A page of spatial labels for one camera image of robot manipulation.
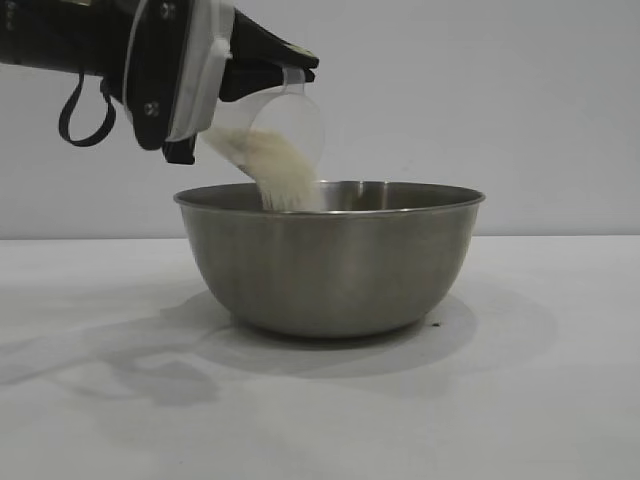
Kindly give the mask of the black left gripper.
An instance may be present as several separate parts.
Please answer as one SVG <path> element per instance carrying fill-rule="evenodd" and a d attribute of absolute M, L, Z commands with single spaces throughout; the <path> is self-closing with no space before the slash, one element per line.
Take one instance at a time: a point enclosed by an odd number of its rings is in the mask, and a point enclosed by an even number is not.
<path fill-rule="evenodd" d="M 193 1 L 111 1 L 108 33 L 115 51 L 109 54 L 107 84 L 133 127 L 138 145 L 160 151 L 170 164 L 195 162 L 195 136 L 170 138 L 180 93 Z M 317 68 L 310 50 L 286 41 L 234 9 L 230 40 L 235 60 L 278 65 L 230 65 L 225 68 L 218 99 L 235 102 L 253 93 L 282 87 L 287 65 Z"/>

